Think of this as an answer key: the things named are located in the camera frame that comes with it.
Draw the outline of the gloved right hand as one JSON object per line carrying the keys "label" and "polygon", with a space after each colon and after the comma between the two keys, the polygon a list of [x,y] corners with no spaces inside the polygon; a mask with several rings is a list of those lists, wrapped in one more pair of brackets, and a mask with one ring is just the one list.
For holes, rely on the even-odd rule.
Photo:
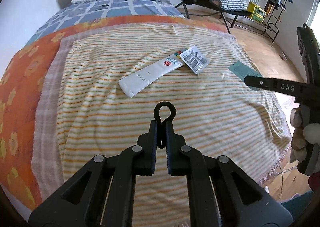
{"label": "gloved right hand", "polygon": [[319,145],[319,124],[303,126],[302,113],[299,108],[291,110],[290,124],[295,128],[291,140],[290,162],[300,163],[307,157],[307,144]]}

